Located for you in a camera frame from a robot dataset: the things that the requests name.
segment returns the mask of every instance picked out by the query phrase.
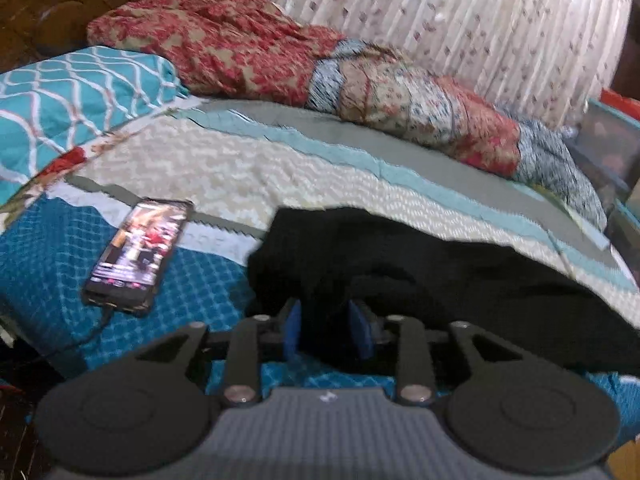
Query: floral curtain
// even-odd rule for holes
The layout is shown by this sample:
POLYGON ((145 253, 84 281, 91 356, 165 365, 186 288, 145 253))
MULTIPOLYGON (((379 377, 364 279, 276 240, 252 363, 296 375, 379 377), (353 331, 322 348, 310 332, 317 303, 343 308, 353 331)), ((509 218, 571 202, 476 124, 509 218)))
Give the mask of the floral curtain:
POLYGON ((404 48, 494 102, 575 124, 617 67, 631 0, 272 0, 300 22, 404 48))

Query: beige patterned fabric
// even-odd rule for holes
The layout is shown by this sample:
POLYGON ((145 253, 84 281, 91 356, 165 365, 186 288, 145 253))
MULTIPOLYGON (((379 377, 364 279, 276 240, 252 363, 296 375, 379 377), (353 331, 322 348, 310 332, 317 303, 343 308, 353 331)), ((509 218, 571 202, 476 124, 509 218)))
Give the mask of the beige patterned fabric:
POLYGON ((631 0, 273 0, 300 22, 404 48, 492 102, 574 124, 618 65, 631 0))
POLYGON ((333 165, 279 142, 203 128, 162 117, 77 173, 101 186, 116 184, 138 196, 192 200, 202 213, 267 229, 280 205, 351 205, 402 221, 444 239, 480 240, 569 273, 640 327, 640 294, 600 280, 553 249, 488 222, 448 209, 372 173, 333 165))

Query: metal bolt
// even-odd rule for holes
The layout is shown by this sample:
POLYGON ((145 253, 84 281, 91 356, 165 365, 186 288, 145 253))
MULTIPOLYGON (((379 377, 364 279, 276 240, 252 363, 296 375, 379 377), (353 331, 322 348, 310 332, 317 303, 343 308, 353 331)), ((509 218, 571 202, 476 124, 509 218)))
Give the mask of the metal bolt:
POLYGON ((245 384, 234 384, 225 390, 225 398, 235 404, 251 402, 255 399, 255 390, 245 384))
POLYGON ((431 389, 421 384, 408 384, 400 390, 400 396, 409 402, 427 402, 432 395, 431 389))

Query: pillowcase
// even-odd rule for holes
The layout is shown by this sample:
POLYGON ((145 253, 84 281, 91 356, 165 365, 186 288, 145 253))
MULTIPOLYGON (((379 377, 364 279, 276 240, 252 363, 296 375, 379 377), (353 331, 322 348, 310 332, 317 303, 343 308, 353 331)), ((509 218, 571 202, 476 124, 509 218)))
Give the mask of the pillowcase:
POLYGON ((0 205, 73 147, 187 94, 169 61, 106 46, 0 75, 0 205))

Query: white logo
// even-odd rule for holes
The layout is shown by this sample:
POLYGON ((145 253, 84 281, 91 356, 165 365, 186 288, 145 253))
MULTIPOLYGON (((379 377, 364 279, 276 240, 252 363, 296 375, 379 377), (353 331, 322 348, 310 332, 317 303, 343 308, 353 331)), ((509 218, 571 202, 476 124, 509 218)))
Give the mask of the white logo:
POLYGON ((338 396, 327 390, 327 392, 324 395, 319 396, 318 399, 322 400, 322 402, 334 402, 338 399, 338 396))

